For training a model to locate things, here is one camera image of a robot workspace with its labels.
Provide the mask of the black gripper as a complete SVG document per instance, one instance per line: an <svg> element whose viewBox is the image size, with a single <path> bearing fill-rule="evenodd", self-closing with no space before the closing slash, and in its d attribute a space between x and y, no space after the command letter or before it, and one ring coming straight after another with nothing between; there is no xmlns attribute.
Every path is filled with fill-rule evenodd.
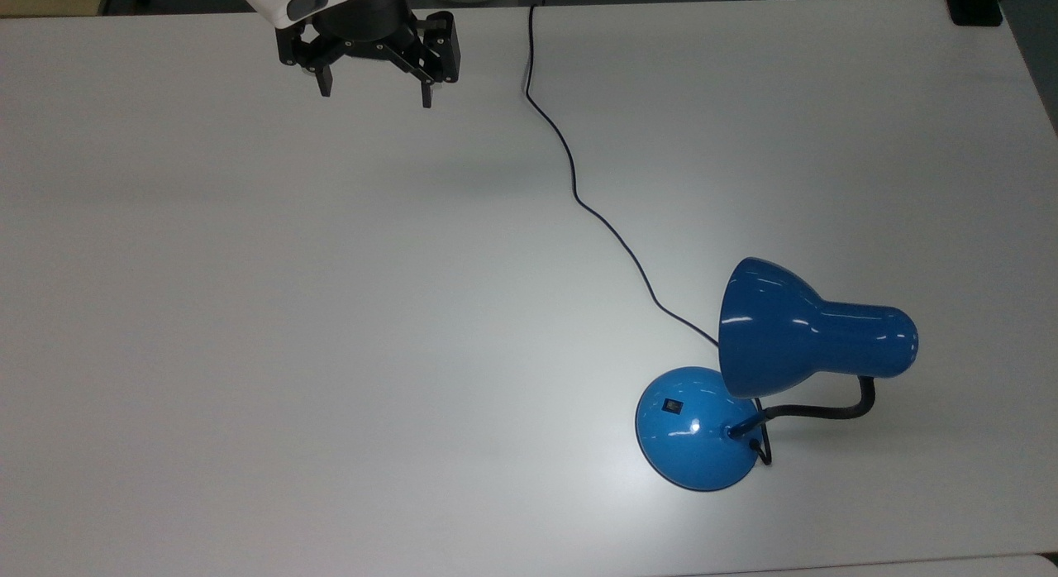
<svg viewBox="0 0 1058 577"><path fill-rule="evenodd" d="M420 20L405 0L350 0L310 16L317 32L305 39L307 23L277 28L280 64L312 76L322 96L331 95L331 64L342 56L389 60L421 83L423 107L433 107L435 88L460 82L461 52L453 12Z"/></svg>

